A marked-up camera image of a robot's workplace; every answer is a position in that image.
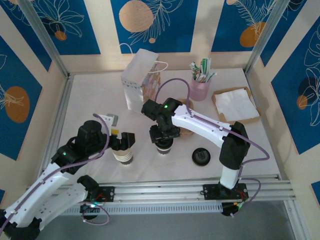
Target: cardboard tray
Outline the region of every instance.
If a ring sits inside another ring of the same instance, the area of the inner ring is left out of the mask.
[[[244,86],[244,87],[232,87],[232,88],[226,88],[226,89],[222,89],[222,90],[218,90],[218,91],[215,91],[213,94],[212,94],[212,102],[213,102],[213,105],[215,107],[215,110],[216,112],[218,113],[219,115],[219,120],[221,122],[224,122],[224,123],[229,123],[229,124],[235,124],[235,122],[240,122],[242,124],[249,124],[249,123],[253,123],[253,122],[256,122],[260,119],[261,117],[261,111],[259,108],[256,107],[256,110],[258,111],[259,113],[259,116],[257,117],[254,117],[254,118],[249,118],[249,119],[239,119],[237,121],[227,121],[226,120],[226,117],[223,113],[220,113],[218,112],[218,108],[216,106],[216,96],[215,95],[218,95],[218,94],[223,94],[223,93],[226,93],[226,92],[231,92],[231,91],[234,91],[234,90],[238,90],[238,89],[245,89],[246,92],[248,93],[248,96],[249,96],[249,99],[251,100],[251,97],[252,97],[252,94],[251,94],[251,91],[250,89],[247,87],[247,86]]]

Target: orange circle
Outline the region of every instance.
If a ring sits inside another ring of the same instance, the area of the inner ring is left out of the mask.
[[[18,124],[23,123],[30,111],[30,99],[26,90],[19,86],[12,86],[6,91],[4,98],[9,101],[4,105],[8,117]]]
[[[240,44],[245,48],[251,48],[256,45],[258,37],[265,27],[265,22],[257,22],[255,25],[249,26],[240,36]]]
[[[301,109],[301,110],[305,109],[308,105],[307,97],[304,95],[299,96],[298,99],[296,100],[296,104],[299,109]]]
[[[149,43],[154,44],[155,42],[156,42],[155,38],[152,37],[152,38],[149,39]]]
[[[119,19],[125,30],[139,33],[147,30],[154,23],[154,14],[143,1],[130,0],[120,9]]]
[[[60,41],[64,41],[67,39],[67,35],[63,31],[56,31],[54,33],[54,36]]]
[[[238,0],[226,0],[226,4],[228,5],[233,5],[237,2]]]

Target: metal pole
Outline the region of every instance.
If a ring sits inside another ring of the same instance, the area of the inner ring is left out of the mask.
[[[255,46],[253,47],[252,54],[245,66],[244,74],[247,76],[252,68],[254,67],[255,62],[261,55],[264,50],[267,42],[269,41],[272,33],[274,32],[279,20],[284,14],[290,0],[274,0],[276,1],[274,9],[272,10],[269,19],[267,20],[260,37],[256,41]]]
[[[42,24],[36,10],[32,6],[32,3],[29,0],[16,0],[21,11],[23,12],[25,18],[28,20],[30,26],[33,31],[39,38],[42,43],[44,49],[49,54],[52,61],[55,62],[56,66],[60,70],[60,72],[67,77],[69,75],[66,66],[64,65],[62,59],[60,58],[60,54],[49,36],[45,26]]]

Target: white table surface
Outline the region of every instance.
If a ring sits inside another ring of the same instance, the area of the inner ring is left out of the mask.
[[[248,87],[247,80],[241,68],[217,69],[217,76],[210,85],[206,100],[193,101],[194,110],[210,118],[218,120],[218,114],[211,100],[214,91]],[[171,78],[183,78],[190,82],[189,70],[170,70],[161,72],[161,83]],[[168,97],[185,98],[187,87],[181,81],[168,83],[161,90],[158,103]],[[120,132],[135,133],[133,145],[134,160],[129,165],[122,165],[111,150],[98,160],[83,166],[75,178],[88,174],[98,183],[114,182],[144,182],[165,180],[186,180],[220,177],[222,164],[219,161],[220,148],[212,142],[193,134],[188,137],[174,139],[169,154],[159,155],[151,143],[149,129],[156,124],[146,116],[127,109],[126,98],[121,83],[121,72],[99,74],[79,74],[74,76],[70,99],[63,124],[59,146],[77,135],[78,128],[87,120],[94,120],[93,113],[115,114],[119,116],[116,128]],[[268,161],[249,163],[243,170],[243,176],[278,174],[279,169],[272,152],[262,122],[245,124],[248,137],[265,148],[269,154]],[[197,166],[192,161],[192,153],[197,148],[206,148],[211,154],[211,160],[206,166]],[[245,160],[263,157],[264,154],[251,146]]]

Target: wall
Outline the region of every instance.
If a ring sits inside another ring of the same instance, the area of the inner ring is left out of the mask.
[[[307,0],[267,65],[264,67],[262,61],[259,59],[253,71],[248,76],[256,103],[264,113],[262,117],[263,123],[269,135],[275,156],[282,160],[285,173],[292,183],[295,195],[302,208],[309,233],[314,240],[320,239],[320,206],[311,189],[311,183],[320,180],[320,145],[316,145],[298,154],[271,82],[278,72],[283,71],[282,67],[285,62],[319,18],[319,7],[318,0]],[[291,67],[292,71],[294,71],[295,68],[299,68],[299,62],[295,62]],[[296,79],[294,77],[288,77],[288,79],[284,77],[280,79],[280,84],[281,81],[283,81],[283,84],[288,81],[288,85],[293,86]],[[284,89],[282,94],[286,95],[290,90],[289,88]],[[297,99],[291,102],[292,111],[296,111],[297,109],[296,100]],[[319,133],[319,128],[313,128],[313,131]]]
[[[118,39],[114,15],[118,15],[119,13],[113,13],[112,1],[116,2],[116,0],[84,0],[101,54],[61,56],[69,71],[99,72],[123,70],[124,66],[132,59],[131,54],[121,54],[118,48],[120,41]],[[223,7],[233,8],[235,11],[236,6],[229,6],[225,0],[199,0],[198,4],[197,1],[192,0],[190,4],[195,5],[196,8],[195,24],[194,26],[189,26],[189,28],[194,28],[190,51],[162,52],[159,53],[159,60],[168,62],[168,69],[176,70],[189,69],[191,62],[196,61],[199,63],[202,58],[208,56],[212,58],[212,66],[214,68],[244,67],[251,55],[252,47],[246,50],[231,49],[230,51],[221,50],[212,52],[217,28],[218,25],[221,24],[221,21],[226,21],[229,27],[234,25],[234,22],[229,22],[228,19],[224,18],[221,20]],[[246,29],[244,20],[243,24],[238,25],[241,26],[243,30]],[[176,31],[184,32],[183,29],[176,29]]]
[[[65,78],[60,74],[54,63],[51,64],[48,71],[44,68],[1,7],[0,22],[1,38],[42,86],[17,160],[0,154],[0,189],[5,190],[5,196],[0,207],[4,209],[18,199],[26,191],[26,187],[30,186],[37,178]],[[12,69],[12,71],[19,72],[21,69]],[[5,141],[5,137],[2,134],[1,141]]]

